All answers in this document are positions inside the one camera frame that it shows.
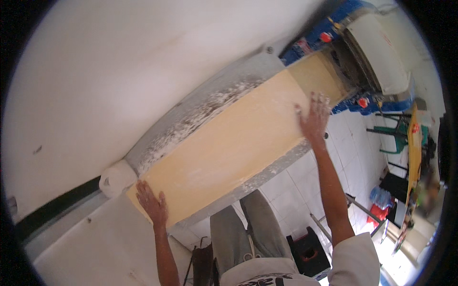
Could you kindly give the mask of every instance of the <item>plastic chair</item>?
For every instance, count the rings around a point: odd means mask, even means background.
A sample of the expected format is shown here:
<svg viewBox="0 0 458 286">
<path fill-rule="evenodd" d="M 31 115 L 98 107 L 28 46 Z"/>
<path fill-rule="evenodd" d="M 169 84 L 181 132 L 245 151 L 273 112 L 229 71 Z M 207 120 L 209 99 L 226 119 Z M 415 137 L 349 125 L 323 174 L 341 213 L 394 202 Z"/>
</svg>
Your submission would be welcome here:
<svg viewBox="0 0 458 286">
<path fill-rule="evenodd" d="M 382 131 L 383 134 L 387 135 L 392 135 L 393 133 L 407 135 L 407 127 L 405 126 L 404 122 L 399 122 L 397 128 L 374 126 L 374 130 Z M 395 152 L 383 149 L 380 149 L 379 151 L 386 154 L 399 154 L 402 152 L 402 150 L 404 150 L 404 147 L 408 145 L 408 142 L 404 137 L 394 136 L 394 141 L 396 143 Z"/>
</svg>

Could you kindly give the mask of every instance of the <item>plastic bag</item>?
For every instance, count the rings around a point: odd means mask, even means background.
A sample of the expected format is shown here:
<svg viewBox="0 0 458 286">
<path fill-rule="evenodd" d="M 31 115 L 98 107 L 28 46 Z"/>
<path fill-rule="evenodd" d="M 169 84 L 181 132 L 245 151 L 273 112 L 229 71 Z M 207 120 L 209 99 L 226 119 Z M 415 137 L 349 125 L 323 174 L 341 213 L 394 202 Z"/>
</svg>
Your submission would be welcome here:
<svg viewBox="0 0 458 286">
<path fill-rule="evenodd" d="M 381 189 L 379 186 L 375 186 L 370 195 L 370 200 L 373 204 L 378 206 L 381 210 L 386 209 L 387 207 L 393 206 L 391 202 L 391 195 L 388 191 Z"/>
</svg>

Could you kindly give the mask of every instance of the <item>hand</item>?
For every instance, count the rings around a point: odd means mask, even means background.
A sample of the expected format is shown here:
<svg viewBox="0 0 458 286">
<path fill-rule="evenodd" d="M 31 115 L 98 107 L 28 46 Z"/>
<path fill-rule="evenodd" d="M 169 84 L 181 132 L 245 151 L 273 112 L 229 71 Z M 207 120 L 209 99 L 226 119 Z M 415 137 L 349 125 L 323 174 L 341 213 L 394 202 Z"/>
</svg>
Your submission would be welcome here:
<svg viewBox="0 0 458 286">
<path fill-rule="evenodd" d="M 302 116 L 300 105 L 296 104 L 294 109 L 299 119 L 299 126 L 302 134 L 310 141 L 312 148 L 324 145 L 323 137 L 331 112 L 329 97 L 324 96 L 322 93 L 317 95 L 311 92 L 310 112 L 307 118 Z"/>
<path fill-rule="evenodd" d="M 165 203 L 164 193 L 160 192 L 159 200 L 157 200 L 148 183 L 146 181 L 142 182 L 141 180 L 137 181 L 136 188 L 138 190 L 136 194 L 138 202 L 153 221 L 154 229 L 165 230 L 169 212 L 167 210 L 167 204 Z"/>
</svg>

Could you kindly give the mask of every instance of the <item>flour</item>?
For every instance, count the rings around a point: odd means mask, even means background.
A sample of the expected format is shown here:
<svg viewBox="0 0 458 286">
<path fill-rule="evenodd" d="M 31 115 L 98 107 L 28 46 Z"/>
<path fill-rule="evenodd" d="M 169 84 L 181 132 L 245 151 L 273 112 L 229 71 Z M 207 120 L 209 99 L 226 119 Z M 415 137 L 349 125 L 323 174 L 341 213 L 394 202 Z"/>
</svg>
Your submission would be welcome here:
<svg viewBox="0 0 458 286">
<path fill-rule="evenodd" d="M 140 176 L 202 125 L 265 81 L 266 79 L 242 81 L 235 84 L 234 87 L 210 95 L 206 103 L 196 108 L 192 114 L 185 116 L 149 144 L 142 153 L 142 160 L 138 166 Z"/>
</svg>

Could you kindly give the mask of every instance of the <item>red bag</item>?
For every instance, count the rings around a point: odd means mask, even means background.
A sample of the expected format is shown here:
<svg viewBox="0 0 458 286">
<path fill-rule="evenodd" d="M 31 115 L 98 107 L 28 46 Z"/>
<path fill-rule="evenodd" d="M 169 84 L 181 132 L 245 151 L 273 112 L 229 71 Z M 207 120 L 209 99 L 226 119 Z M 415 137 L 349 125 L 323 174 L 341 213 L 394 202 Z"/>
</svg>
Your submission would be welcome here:
<svg viewBox="0 0 458 286">
<path fill-rule="evenodd" d="M 385 219 L 385 217 L 387 217 L 389 210 L 390 210 L 390 208 L 386 208 L 385 210 L 382 210 L 381 208 L 379 208 L 375 204 L 373 204 L 372 207 L 371 207 L 371 213 L 374 214 L 381 221 L 383 221 Z M 366 222 L 367 223 L 372 222 L 374 228 L 378 226 L 378 222 L 376 222 L 370 216 L 367 216 Z"/>
</svg>

